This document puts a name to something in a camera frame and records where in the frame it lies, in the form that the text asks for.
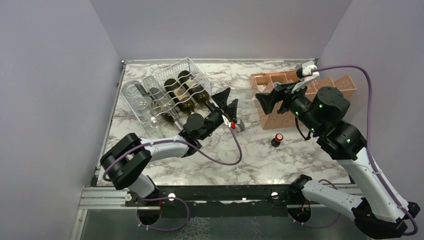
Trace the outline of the green wine bottle front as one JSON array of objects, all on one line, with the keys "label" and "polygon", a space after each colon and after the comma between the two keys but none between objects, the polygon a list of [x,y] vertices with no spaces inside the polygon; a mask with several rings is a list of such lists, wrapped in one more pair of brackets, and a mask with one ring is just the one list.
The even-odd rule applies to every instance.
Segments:
[{"label": "green wine bottle front", "polygon": [[207,106],[214,106],[210,102],[209,93],[203,87],[201,82],[189,71],[184,70],[180,72],[177,82],[186,90],[186,93],[189,95],[191,100],[194,99],[198,104],[204,105],[206,108]]}]

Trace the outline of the green bottle silver neck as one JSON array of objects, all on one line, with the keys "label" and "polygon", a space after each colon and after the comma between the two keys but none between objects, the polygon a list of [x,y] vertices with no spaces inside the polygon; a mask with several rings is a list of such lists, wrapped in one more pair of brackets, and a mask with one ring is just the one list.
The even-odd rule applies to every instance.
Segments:
[{"label": "green bottle silver neck", "polygon": [[195,104],[190,99],[186,90],[177,82],[177,80],[170,78],[164,82],[164,88],[168,95],[172,98],[175,105],[185,114],[195,112]]}]

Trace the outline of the green bottle black neck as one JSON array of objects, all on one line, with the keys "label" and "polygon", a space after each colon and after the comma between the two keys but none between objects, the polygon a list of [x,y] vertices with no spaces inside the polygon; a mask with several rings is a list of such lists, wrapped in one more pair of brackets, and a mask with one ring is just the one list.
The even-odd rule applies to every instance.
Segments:
[{"label": "green bottle black neck", "polygon": [[171,103],[171,100],[164,95],[164,93],[156,87],[149,89],[149,93],[153,97],[155,102],[155,109],[158,111],[159,115],[168,123],[172,123],[174,127],[181,132],[183,126],[180,123],[180,116],[177,113],[174,105]]}]

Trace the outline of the white wire wine rack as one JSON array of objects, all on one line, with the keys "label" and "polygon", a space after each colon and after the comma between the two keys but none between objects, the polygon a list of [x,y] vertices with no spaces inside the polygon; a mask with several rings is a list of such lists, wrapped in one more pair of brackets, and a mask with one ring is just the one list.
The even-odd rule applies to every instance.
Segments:
[{"label": "white wire wine rack", "polygon": [[141,80],[130,80],[121,95],[146,137],[162,138],[167,125],[180,130],[188,115],[212,102],[210,80],[188,57]]}]

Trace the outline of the clear bottle silver cap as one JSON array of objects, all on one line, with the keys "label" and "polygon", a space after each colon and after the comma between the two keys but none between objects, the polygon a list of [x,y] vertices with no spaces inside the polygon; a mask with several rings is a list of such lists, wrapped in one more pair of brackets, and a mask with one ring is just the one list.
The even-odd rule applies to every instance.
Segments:
[{"label": "clear bottle silver cap", "polygon": [[124,83],[121,94],[149,138],[164,138],[155,102],[141,82],[130,80]]}]

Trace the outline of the clear glass bottle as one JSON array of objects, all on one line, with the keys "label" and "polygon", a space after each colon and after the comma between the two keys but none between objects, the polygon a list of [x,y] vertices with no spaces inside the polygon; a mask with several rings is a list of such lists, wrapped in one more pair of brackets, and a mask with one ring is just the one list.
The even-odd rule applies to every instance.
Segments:
[{"label": "clear glass bottle", "polygon": [[178,119],[178,113],[175,111],[171,99],[165,95],[157,81],[150,76],[143,79],[141,83],[147,90],[148,95],[153,99],[155,115],[162,117],[168,123],[174,123]]}]

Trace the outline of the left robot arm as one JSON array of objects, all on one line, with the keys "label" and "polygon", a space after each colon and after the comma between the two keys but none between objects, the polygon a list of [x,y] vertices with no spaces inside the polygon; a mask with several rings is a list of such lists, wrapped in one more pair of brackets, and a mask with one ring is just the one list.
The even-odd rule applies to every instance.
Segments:
[{"label": "left robot arm", "polygon": [[235,134],[238,99],[228,104],[230,92],[228,87],[213,94],[213,102],[206,105],[209,115],[189,115],[181,131],[173,137],[145,139],[135,133],[125,135],[101,157],[100,165],[104,169],[102,179],[111,182],[116,190],[128,189],[135,193],[144,205],[155,203],[159,190],[153,180],[142,173],[145,167],[153,161],[185,158],[196,152],[212,160],[201,151],[200,142],[210,137],[221,125],[226,125],[231,134]]}]

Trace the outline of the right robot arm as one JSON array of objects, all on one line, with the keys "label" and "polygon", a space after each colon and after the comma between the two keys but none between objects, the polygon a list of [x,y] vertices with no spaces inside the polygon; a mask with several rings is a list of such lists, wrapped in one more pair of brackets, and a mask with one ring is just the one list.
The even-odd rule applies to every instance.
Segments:
[{"label": "right robot arm", "polygon": [[407,219],[420,211],[415,202],[400,197],[369,154],[366,139],[352,124],[344,121],[350,102],[335,87],[322,87],[313,100],[294,84],[279,84],[269,93],[257,93],[265,114],[280,104],[280,114],[291,112],[317,144],[337,161],[361,190],[362,196],[347,194],[300,175],[289,185],[289,199],[300,204],[316,202],[351,219],[370,238],[392,239],[407,235]]}]

